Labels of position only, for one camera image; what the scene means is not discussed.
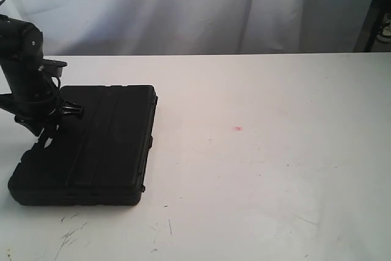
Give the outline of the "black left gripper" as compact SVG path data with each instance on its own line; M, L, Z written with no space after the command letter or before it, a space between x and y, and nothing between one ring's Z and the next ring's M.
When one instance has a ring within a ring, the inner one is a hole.
M12 94L1 94L1 109L13 114L16 123L26 127L34 136L44 132L55 136L64 117L82 119L84 108L62 98L57 91L40 101L16 101Z

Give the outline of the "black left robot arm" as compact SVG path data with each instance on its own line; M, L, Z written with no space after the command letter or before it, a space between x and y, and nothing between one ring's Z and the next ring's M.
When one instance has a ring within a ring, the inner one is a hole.
M83 107L60 94L66 66L43 57L43 34L34 24L1 15L1 69L10 88L1 109L34 136L54 138L63 117L83 117Z

